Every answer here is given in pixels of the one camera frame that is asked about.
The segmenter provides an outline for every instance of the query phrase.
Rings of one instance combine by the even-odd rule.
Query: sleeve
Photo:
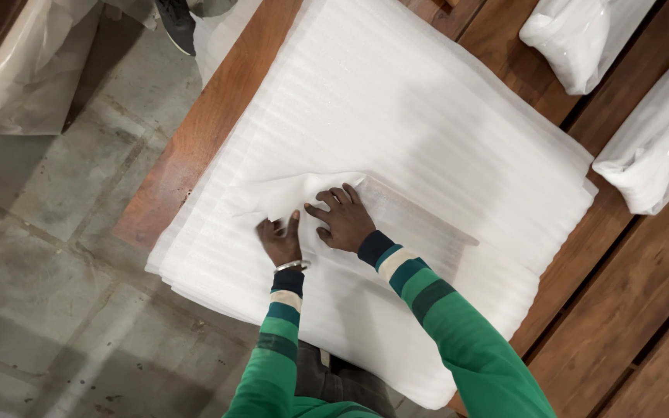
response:
[[[303,273],[275,273],[268,315],[225,418],[290,418],[296,390]]]
[[[471,418],[556,416],[505,338],[421,258],[380,231],[368,235],[358,257],[389,282],[437,343]]]

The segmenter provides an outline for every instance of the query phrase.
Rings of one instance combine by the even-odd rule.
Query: bracelet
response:
[[[278,271],[282,271],[282,270],[285,270],[289,267],[295,267],[295,266],[301,266],[301,270],[306,270],[307,268],[311,267],[311,261],[296,260],[296,261],[286,262],[285,264],[281,264],[280,266],[277,266],[275,268],[275,271],[273,271],[273,274],[277,273]]]

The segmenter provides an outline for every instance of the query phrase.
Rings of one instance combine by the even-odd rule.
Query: foam sheet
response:
[[[273,269],[254,233],[265,214],[239,216],[250,204],[238,189],[305,173],[363,173],[476,240],[444,279],[509,339],[540,274],[592,203],[591,162],[398,2],[305,0],[146,269],[209,309],[260,324]],[[300,338],[426,408],[444,406],[456,386],[406,305],[348,264],[357,260],[304,250],[317,262],[306,274]]]

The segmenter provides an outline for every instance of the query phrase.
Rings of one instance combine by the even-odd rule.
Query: concrete floor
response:
[[[103,18],[65,133],[0,135],[0,417],[221,416],[256,342],[110,234],[201,90],[159,26]]]

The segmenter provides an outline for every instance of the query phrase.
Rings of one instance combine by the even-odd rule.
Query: gray trousers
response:
[[[325,366],[319,348],[301,340],[298,341],[296,396],[328,403],[352,401],[384,418],[396,418],[383,380],[335,356],[330,356],[329,367]]]

